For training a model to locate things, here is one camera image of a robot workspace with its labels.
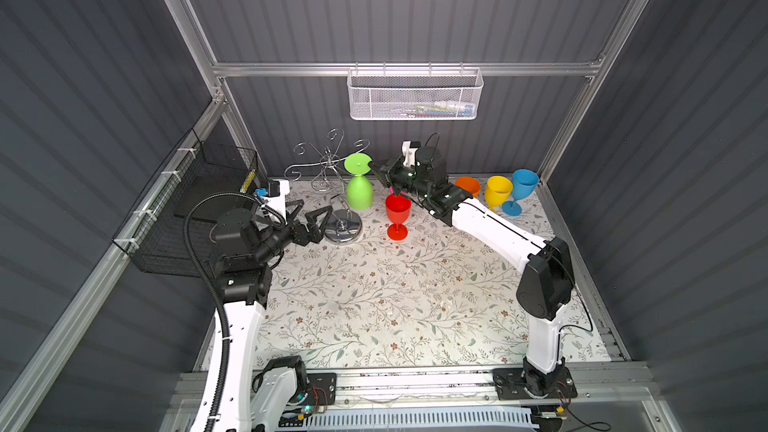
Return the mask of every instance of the table surface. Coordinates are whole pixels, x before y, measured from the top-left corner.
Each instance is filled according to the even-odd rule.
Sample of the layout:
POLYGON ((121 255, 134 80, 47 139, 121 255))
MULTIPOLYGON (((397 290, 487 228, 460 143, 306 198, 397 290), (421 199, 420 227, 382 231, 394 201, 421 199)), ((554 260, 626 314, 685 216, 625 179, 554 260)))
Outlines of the table surface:
MULTIPOLYGON (((288 200, 302 198, 304 212, 335 195, 314 191, 309 181, 290 185, 288 200)), ((406 221, 408 237, 393 242, 386 234, 386 195, 374 183, 373 206, 359 211, 364 229, 355 243, 288 247, 274 270, 255 368, 294 354, 308 368, 522 362, 528 325, 514 296, 520 272, 473 236, 416 206, 406 221)), ((552 237, 535 192, 520 204, 522 215, 499 215, 552 237)), ((588 328, 575 291, 565 323, 588 328)), ((565 329, 562 345, 569 362, 610 360, 597 331, 565 329)), ((202 370, 208 369, 212 347, 202 370)))

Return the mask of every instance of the gray wall panel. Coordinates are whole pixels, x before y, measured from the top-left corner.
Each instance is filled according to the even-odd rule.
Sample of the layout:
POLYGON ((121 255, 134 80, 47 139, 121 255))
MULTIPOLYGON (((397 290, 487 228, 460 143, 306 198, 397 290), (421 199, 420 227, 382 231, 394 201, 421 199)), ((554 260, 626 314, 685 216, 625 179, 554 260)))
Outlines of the gray wall panel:
MULTIPOLYGON (((0 0, 0 77, 4 396, 210 95, 162 0, 0 0)), ((178 280, 126 272, 28 430, 155 428, 210 314, 178 280)))
POLYGON ((426 140, 437 131, 451 172, 536 169, 584 80, 490 77, 475 120, 385 122, 350 118, 342 78, 235 77, 228 83, 254 140, 263 144, 269 174, 281 175, 289 165, 305 162, 293 154, 295 144, 307 141, 321 148, 327 132, 337 127, 346 131, 342 150, 369 139, 374 159, 398 155, 402 141, 426 140))
POLYGON ((221 62, 597 57, 627 0, 192 0, 221 62))
POLYGON ((768 0, 652 0, 551 180, 686 430, 768 418, 766 33, 768 0))

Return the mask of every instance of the wine glass base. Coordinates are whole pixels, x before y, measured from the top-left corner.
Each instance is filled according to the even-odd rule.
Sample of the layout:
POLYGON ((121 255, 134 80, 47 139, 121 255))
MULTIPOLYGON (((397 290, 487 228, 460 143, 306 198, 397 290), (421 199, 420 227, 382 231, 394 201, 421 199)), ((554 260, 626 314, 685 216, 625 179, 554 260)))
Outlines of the wine glass base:
POLYGON ((517 202, 504 202, 504 204, 502 204, 502 210, 504 211, 504 214, 512 217, 517 217, 523 213, 523 207, 517 202))
POLYGON ((392 224, 387 229, 386 234, 389 235, 389 238, 392 240, 403 240, 405 237, 408 237, 408 228, 406 226, 392 224))

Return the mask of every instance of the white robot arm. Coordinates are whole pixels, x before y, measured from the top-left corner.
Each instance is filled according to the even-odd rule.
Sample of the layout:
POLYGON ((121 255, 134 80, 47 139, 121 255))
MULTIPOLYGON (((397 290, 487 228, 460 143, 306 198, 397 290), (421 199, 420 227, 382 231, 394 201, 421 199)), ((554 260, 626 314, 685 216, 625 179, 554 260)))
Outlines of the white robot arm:
POLYGON ((445 224, 477 237, 522 273, 516 296, 528 313, 525 388, 534 397, 552 393, 564 368, 559 338, 574 286, 568 244, 526 232, 451 184, 446 160, 435 147, 410 141, 403 143, 402 151, 400 157, 372 164, 379 181, 445 224))
POLYGON ((266 295, 272 281, 267 263, 281 256, 290 243, 319 242, 322 226, 318 227, 314 221, 330 210, 326 207, 309 212, 306 214, 308 225, 299 224, 295 217, 300 207, 286 214, 288 191, 287 180, 273 181, 258 199, 261 213, 279 216, 281 226, 274 224, 259 230, 253 218, 260 212, 244 208, 229 211, 217 223, 216 243, 222 245, 224 255, 216 264, 216 288, 224 302, 229 333, 223 334, 216 314, 214 350, 192 432, 274 432, 286 405, 303 408, 301 402, 311 388, 300 358, 275 359, 265 367, 256 395, 250 400, 255 340, 264 320, 266 295), (226 373, 221 377, 225 341, 228 355, 224 362, 226 373), (220 403, 212 416, 211 405, 217 387, 221 388, 220 403))

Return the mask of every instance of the aluminum frame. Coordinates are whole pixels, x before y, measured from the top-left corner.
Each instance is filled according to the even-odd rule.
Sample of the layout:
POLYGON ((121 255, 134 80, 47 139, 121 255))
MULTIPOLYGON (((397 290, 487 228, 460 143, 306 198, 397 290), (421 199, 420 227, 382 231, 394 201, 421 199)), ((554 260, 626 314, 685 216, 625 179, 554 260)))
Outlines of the aluminum frame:
POLYGON ((200 24, 200 20, 197 18, 197 14, 192 7, 192 3, 190 0, 164 1, 184 39, 184 43, 187 44, 187 49, 189 49, 195 64, 197 64, 197 69, 203 77, 203 81, 205 81, 211 96, 216 97, 219 94, 224 94, 225 100, 230 104, 230 108, 223 115, 223 118, 235 145, 244 149, 255 150, 260 166, 265 171, 266 168, 259 149, 256 148, 254 139, 245 125, 243 115, 234 101, 232 92, 225 81, 222 81, 213 72, 212 65, 216 62, 216 55, 208 42, 203 26, 200 24))
MULTIPOLYGON (((559 403, 558 399, 497 399, 491 371, 513 366, 317 369, 308 373, 337 374, 336 404, 330 406, 337 409, 559 403)), ((573 399, 575 403, 661 399, 645 362, 579 362, 569 364, 568 368, 579 389, 579 397, 573 399)), ((197 412, 206 376, 206 372, 181 374, 168 414, 197 412)))
MULTIPOLYGON (((208 137, 226 108, 227 105, 222 100, 211 101, 195 124, 194 131, 187 134, 176 153, 169 159, 163 169, 165 172, 172 172, 178 167, 189 153, 189 149, 197 143, 197 137, 201 139, 208 137)), ((172 173, 158 175, 158 179, 141 199, 138 210, 149 207, 165 183, 168 180, 174 180, 172 175, 172 173)), ((133 214, 123 226, 119 236, 130 236, 141 220, 142 217, 139 214, 133 214)), ((4 432, 24 430, 129 263, 128 256, 117 245, 111 243, 101 257, 101 261, 80 287, 45 341, 0 402, 0 430, 4 432)))
POLYGON ((536 195, 542 202, 544 213, 546 214, 549 223, 552 225, 552 231, 555 235, 568 243, 571 252, 571 262, 574 267, 576 286, 581 292, 581 297, 584 299, 584 303, 587 305, 587 310, 589 310, 590 316, 594 321, 594 326, 601 329, 601 335, 611 335, 615 341, 616 347, 620 351, 620 356, 624 360, 631 360, 629 351, 621 340, 616 325, 610 318, 608 308, 605 307, 605 302, 603 302, 603 299, 600 296, 598 286, 594 283, 594 280, 592 280, 587 263, 581 256, 576 241, 574 240, 573 235, 571 235, 571 231, 568 229, 565 219, 560 213, 560 208, 558 208, 558 204, 554 201, 552 192, 549 190, 546 182, 542 182, 538 185, 536 188, 536 195))
POLYGON ((670 405, 666 400, 643 400, 643 408, 650 419, 654 432, 681 432, 670 405))
POLYGON ((600 71, 600 62, 480 62, 480 63, 230 63, 213 65, 218 77, 346 77, 350 70, 360 75, 391 73, 402 75, 421 72, 458 75, 464 68, 480 69, 484 76, 576 76, 594 77, 600 71))
POLYGON ((544 157, 542 166, 539 167, 539 176, 544 182, 552 177, 554 168, 557 167, 560 158, 565 153, 566 147, 571 142, 576 129, 581 124, 581 120, 587 114, 589 107, 592 105, 592 101, 597 96, 600 88, 605 82, 606 77, 610 70, 616 63, 621 50, 624 48, 624 44, 627 43, 629 35, 632 34, 634 26, 637 25, 640 15, 645 10, 646 5, 650 0, 629 0, 624 11, 622 11, 616 27, 610 33, 608 42, 603 49, 603 53, 600 54, 600 71, 597 75, 591 79, 582 91, 578 94, 577 99, 571 107, 571 110, 566 115, 563 124, 552 141, 547 155, 544 157))

